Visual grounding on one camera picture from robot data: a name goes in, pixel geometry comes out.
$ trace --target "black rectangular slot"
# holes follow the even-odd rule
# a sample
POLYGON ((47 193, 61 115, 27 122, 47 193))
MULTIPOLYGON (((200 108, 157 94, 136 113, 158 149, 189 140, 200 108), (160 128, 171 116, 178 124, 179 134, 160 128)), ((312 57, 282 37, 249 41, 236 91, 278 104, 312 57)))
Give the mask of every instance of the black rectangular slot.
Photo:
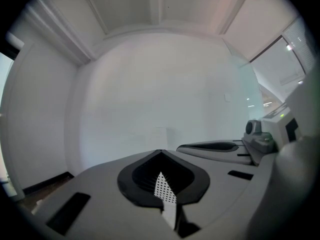
POLYGON ((296 119, 292 119, 286 126, 286 133, 288 135, 289 142, 296 141, 296 133, 295 130, 298 128, 298 124, 296 119))
POLYGON ((236 170, 231 170, 228 172, 228 174, 231 176, 234 176, 234 177, 248 180, 248 181, 250 181, 252 179, 252 177, 254 176, 253 174, 249 174, 249 173, 245 173, 245 172, 241 172, 241 171, 236 171, 236 170))
POLYGON ((89 199, 88 194, 75 193, 46 225, 64 236, 89 199))

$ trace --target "floor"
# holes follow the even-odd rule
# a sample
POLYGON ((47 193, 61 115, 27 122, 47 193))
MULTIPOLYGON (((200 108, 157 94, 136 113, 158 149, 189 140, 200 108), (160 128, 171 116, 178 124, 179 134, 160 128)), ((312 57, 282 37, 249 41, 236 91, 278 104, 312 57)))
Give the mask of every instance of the floor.
POLYGON ((57 181, 54 184, 51 184, 49 186, 46 186, 34 193, 28 194, 25 196, 24 199, 17 202, 18 205, 25 207, 30 212, 36 208, 37 202, 39 200, 45 199, 47 196, 49 196, 52 192, 56 191, 58 188, 60 188, 62 185, 66 184, 68 181, 70 181, 70 177, 66 177, 60 181, 57 181))

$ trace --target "black object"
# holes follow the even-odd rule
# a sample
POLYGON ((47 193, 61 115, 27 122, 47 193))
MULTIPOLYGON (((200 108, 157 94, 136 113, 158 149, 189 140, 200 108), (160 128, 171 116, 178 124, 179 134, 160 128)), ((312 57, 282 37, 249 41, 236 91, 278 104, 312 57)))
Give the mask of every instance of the black object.
POLYGON ((236 151, 239 147, 232 142, 213 142, 203 144, 183 144, 177 148, 188 148, 195 150, 215 151, 215 152, 232 152, 236 151))
POLYGON ((245 126, 245 132, 246 134, 250 134, 252 132, 252 129, 254 128, 252 122, 248 122, 245 126))
POLYGON ((177 205, 198 202, 210 185, 207 172, 166 150, 150 155, 126 166, 117 178, 121 193, 136 206, 164 209, 162 200, 154 195, 157 178, 162 172, 177 205))
POLYGON ((19 50, 8 43, 7 40, 2 40, 0 45, 0 53, 14 61, 18 56, 19 50))
POLYGON ((234 176, 234 177, 238 177, 238 178, 241 178, 241 179, 245 179, 245 180, 249 180, 249 181, 254 176, 253 174, 245 173, 245 172, 241 172, 241 171, 237 171, 237 170, 229 171, 228 175, 231 175, 231 176, 234 176))
POLYGON ((42 181, 42 182, 40 182, 38 184, 26 187, 26 188, 23 189, 23 192, 24 192, 25 195, 29 195, 29 194, 32 194, 32 193, 34 193, 36 191, 39 191, 39 190, 41 190, 41 189, 43 189, 43 188, 45 188, 45 187, 47 187, 49 185, 52 185, 52 184, 54 184, 56 182, 59 182, 59 181, 65 179, 65 178, 68 178, 68 177, 71 178, 71 179, 74 178, 74 176, 70 172, 66 171, 66 172, 64 172, 62 174, 59 174, 58 176, 52 177, 52 178, 47 179, 45 181, 42 181))
POLYGON ((89 199, 88 194, 75 193, 46 225, 64 236, 89 199))
POLYGON ((295 130, 298 128, 296 119, 292 119, 286 126, 286 134, 288 135, 289 142, 294 142, 297 140, 295 130))

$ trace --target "baseboard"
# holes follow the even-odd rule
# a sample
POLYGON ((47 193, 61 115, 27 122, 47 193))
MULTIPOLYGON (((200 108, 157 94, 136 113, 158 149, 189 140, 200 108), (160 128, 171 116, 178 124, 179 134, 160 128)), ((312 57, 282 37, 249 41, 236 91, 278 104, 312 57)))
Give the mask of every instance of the baseboard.
POLYGON ((49 186, 51 184, 59 182, 59 181, 65 179, 67 177, 69 177, 71 179, 74 178, 74 176, 70 172, 66 171, 66 172, 64 172, 64 173, 62 173, 62 174, 60 174, 58 176, 55 176, 55 177, 50 178, 50 179, 47 179, 47 180, 42 181, 42 182, 40 182, 38 184, 35 184, 35 185, 32 185, 32 186, 28 186, 28 187, 23 189, 23 192, 24 192, 25 195, 29 195, 31 193, 34 193, 36 191, 39 191, 39 190, 49 186))

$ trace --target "glass panel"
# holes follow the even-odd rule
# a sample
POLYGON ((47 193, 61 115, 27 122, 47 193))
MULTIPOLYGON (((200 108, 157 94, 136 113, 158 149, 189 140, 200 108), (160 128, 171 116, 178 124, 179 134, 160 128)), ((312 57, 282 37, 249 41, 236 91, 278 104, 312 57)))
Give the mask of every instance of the glass panel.
MULTIPOLYGON (((4 91, 6 79, 13 62, 14 61, 12 59, 0 53, 0 102, 2 99, 2 94, 4 91)), ((0 182, 6 194, 9 197, 17 195, 17 192, 15 191, 15 188, 12 185, 7 173, 7 169, 6 169, 5 162, 2 155, 1 146, 0 146, 0 182)))
POLYGON ((312 34, 306 28, 304 20, 298 17, 284 31, 284 34, 294 51, 300 55, 299 59, 304 63, 305 72, 310 72, 316 62, 315 54, 319 48, 312 34))
POLYGON ((259 119, 265 115, 265 112, 260 86, 253 67, 231 44, 226 41, 225 44, 231 53, 232 61, 238 68, 238 79, 245 93, 246 100, 243 102, 247 103, 249 119, 259 119))
POLYGON ((305 77, 304 70, 292 47, 279 39, 252 63, 260 85, 281 103, 305 77))

